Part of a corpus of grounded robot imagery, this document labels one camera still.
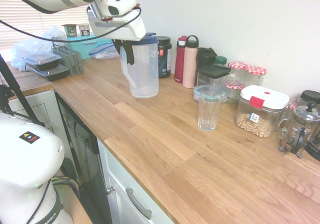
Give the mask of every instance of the cabinet handle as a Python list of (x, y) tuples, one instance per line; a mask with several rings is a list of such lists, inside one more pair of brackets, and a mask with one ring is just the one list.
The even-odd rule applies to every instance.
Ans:
[(132, 188), (126, 188), (125, 191), (131, 202), (139, 210), (139, 212), (141, 212), (141, 214), (144, 215), (148, 220), (151, 220), (152, 211), (146, 210), (143, 206), (141, 206), (141, 204), (133, 196), (134, 190)]

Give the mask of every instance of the dishwasher door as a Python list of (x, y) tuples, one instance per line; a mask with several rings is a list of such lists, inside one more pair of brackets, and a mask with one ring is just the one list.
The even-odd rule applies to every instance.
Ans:
[(80, 183), (80, 200), (94, 224), (111, 224), (97, 138), (66, 102), (56, 96)]

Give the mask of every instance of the window blind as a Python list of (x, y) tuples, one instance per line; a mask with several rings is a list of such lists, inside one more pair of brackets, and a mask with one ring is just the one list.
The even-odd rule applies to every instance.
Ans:
[[(44, 14), (21, 0), (0, 0), (0, 19), (13, 27), (37, 36), (41, 36), (44, 31), (53, 26), (65, 32), (64, 27), (61, 26), (63, 24), (88, 23), (85, 6), (66, 9), (54, 14)], [(10, 49), (16, 42), (30, 38), (32, 37), (0, 24), (0, 50)]]

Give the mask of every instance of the gray dish rack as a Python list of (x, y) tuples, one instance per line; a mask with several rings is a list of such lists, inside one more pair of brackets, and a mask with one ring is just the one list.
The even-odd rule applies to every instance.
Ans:
[(53, 53), (61, 57), (59, 63), (69, 68), (71, 75), (83, 73), (81, 53), (70, 49), (66, 43), (65, 46), (57, 46), (53, 43)]

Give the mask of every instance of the red clip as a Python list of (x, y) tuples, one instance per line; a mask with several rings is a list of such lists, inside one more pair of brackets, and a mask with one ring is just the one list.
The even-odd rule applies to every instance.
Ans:
[(250, 105), (255, 108), (262, 108), (262, 106), (264, 105), (264, 100), (252, 96), (250, 99)]

